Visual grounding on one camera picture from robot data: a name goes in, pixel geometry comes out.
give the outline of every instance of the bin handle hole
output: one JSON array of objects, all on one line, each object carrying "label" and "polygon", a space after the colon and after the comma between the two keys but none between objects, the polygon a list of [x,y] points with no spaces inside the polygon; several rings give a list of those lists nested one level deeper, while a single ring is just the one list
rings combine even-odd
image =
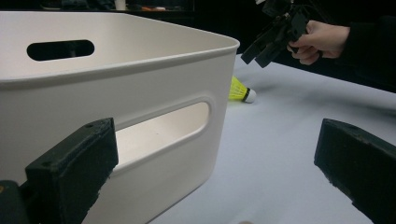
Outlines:
[{"label": "bin handle hole", "polygon": [[89,40],[68,40],[33,43],[27,47],[27,54],[35,61],[51,61],[92,55],[95,46]]}]

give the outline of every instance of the dark background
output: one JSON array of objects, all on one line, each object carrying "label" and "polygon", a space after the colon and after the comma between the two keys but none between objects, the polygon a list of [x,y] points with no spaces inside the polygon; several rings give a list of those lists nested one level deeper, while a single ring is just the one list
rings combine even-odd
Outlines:
[{"label": "dark background", "polygon": [[[40,3],[43,0],[9,0],[1,1],[2,10],[44,10]],[[351,21],[371,22],[382,15],[396,16],[392,1],[358,1],[358,0],[295,0],[294,4],[308,5],[311,19],[326,21],[331,24],[348,25]],[[234,37],[240,41],[238,53],[244,50],[256,39],[262,28],[271,22],[271,18],[262,13],[262,5],[256,5],[254,0],[127,0],[129,6],[181,6],[182,10],[175,11],[139,11],[128,10],[120,13],[129,13],[137,16],[169,21],[193,28],[206,30],[222,35]],[[396,92],[396,88],[376,84],[355,76],[348,67],[335,65],[333,60],[320,59],[313,65],[301,65],[291,58],[290,53],[283,50],[274,60],[287,66],[296,67],[327,77],[334,77],[361,85],[374,87],[384,91]]]}]

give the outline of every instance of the white table surface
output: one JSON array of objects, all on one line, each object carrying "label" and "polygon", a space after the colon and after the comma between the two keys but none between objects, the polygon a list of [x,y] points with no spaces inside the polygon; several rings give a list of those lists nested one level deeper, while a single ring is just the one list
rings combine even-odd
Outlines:
[{"label": "white table surface", "polygon": [[396,145],[396,94],[237,55],[257,92],[230,102],[212,176],[151,224],[372,223],[314,165],[320,125],[336,119]]}]

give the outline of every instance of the storage bin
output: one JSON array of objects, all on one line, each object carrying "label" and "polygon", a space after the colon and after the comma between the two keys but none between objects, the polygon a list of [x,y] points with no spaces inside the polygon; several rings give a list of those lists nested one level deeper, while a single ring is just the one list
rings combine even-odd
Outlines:
[{"label": "storage bin", "polygon": [[0,28],[0,179],[109,117],[120,163],[84,223],[146,223],[209,178],[237,40],[109,12],[1,11]]}]

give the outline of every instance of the badminton shuttlecock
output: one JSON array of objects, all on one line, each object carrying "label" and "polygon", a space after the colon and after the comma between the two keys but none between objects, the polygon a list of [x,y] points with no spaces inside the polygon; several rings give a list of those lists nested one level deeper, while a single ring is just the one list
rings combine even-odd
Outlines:
[{"label": "badminton shuttlecock", "polygon": [[256,92],[251,88],[247,88],[242,82],[238,80],[238,78],[233,76],[228,99],[240,100],[246,103],[253,103],[256,99]]}]

